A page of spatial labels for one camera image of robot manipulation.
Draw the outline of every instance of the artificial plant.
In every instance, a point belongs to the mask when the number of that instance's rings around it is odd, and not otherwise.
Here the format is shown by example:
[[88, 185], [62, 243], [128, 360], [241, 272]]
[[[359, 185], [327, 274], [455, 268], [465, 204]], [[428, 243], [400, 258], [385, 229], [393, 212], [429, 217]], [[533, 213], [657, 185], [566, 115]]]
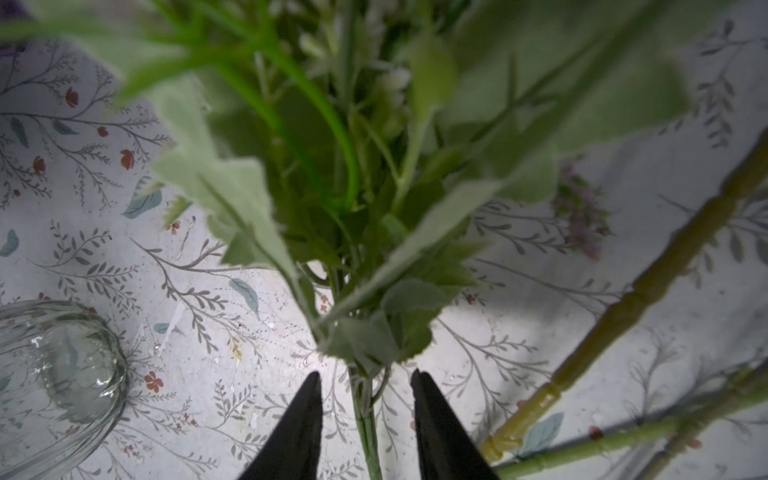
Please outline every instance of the artificial plant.
[[684, 113], [671, 49], [729, 3], [27, 0], [38, 22], [0, 36], [67, 35], [151, 99], [175, 141], [151, 166], [181, 192], [166, 220], [194, 203], [222, 262], [280, 271], [349, 366], [379, 479], [372, 404], [473, 284], [468, 215], [548, 199], [561, 156]]

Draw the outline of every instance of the blue leaf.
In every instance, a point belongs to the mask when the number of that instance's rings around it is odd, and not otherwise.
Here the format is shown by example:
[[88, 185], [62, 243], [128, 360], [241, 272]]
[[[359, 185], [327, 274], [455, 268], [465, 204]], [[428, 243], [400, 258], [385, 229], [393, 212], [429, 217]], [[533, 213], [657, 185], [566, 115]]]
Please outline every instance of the blue leaf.
[[0, 248], [0, 257], [10, 257], [11, 253], [14, 253], [18, 248], [18, 235], [15, 230], [8, 231], [8, 239], [5, 241], [5, 245]]
[[27, 133], [24, 131], [24, 124], [22, 121], [16, 117], [11, 117], [11, 130], [13, 130], [13, 133], [16, 134], [18, 142], [29, 148], [29, 143], [27, 142]]
[[62, 135], [78, 135], [79, 133], [72, 130], [70, 127], [62, 124], [60, 120], [53, 121], [53, 128]]
[[523, 437], [523, 446], [515, 454], [524, 458], [549, 448], [560, 432], [563, 423], [563, 413], [555, 413], [546, 420], [533, 425]]
[[141, 196], [139, 192], [144, 185], [151, 180], [148, 176], [143, 176], [139, 179], [134, 190], [134, 196], [131, 198], [131, 202], [128, 204], [128, 208], [123, 212], [123, 216], [127, 218], [136, 218], [147, 210], [155, 208], [163, 201], [163, 194], [160, 191], [153, 192], [149, 195]]
[[253, 289], [248, 285], [247, 283], [243, 282], [239, 278], [233, 278], [230, 280], [230, 286], [238, 292], [240, 295], [243, 296], [245, 299], [245, 303], [248, 304], [250, 309], [256, 314], [256, 318], [259, 318], [259, 297], [256, 295], [256, 292], [253, 291]]

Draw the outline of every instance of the glass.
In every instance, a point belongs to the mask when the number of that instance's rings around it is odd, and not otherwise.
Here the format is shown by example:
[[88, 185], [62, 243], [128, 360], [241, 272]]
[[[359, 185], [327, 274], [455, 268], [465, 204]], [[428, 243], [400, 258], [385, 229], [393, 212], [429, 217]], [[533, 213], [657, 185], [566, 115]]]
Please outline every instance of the glass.
[[82, 305], [0, 306], [0, 480], [72, 470], [120, 418], [127, 383], [117, 337]]

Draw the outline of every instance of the brown stem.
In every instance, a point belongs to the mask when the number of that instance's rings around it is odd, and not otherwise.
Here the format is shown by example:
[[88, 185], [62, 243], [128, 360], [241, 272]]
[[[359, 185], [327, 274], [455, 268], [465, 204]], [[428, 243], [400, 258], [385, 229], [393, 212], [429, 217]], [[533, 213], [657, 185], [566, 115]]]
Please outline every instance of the brown stem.
[[726, 178], [720, 194], [710, 198], [667, 245], [667, 249], [632, 284], [632, 291], [609, 306], [576, 350], [560, 365], [534, 395], [493, 435], [483, 441], [480, 452], [494, 462], [502, 452], [520, 446], [525, 432], [559, 399], [561, 394], [589, 369], [616, 339], [634, 326], [645, 310], [661, 300], [704, 244], [722, 228], [768, 174], [768, 130], [757, 146]]

